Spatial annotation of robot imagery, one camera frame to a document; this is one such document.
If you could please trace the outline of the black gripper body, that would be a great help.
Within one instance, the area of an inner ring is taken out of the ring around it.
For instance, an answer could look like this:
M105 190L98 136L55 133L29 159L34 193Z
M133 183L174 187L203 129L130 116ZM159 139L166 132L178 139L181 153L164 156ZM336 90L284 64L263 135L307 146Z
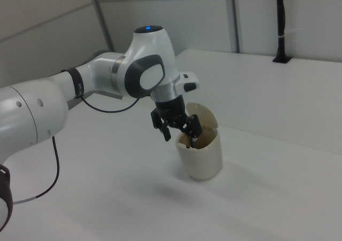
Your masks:
M156 112L164 121L185 121L185 103L182 95L167 101L155 102Z

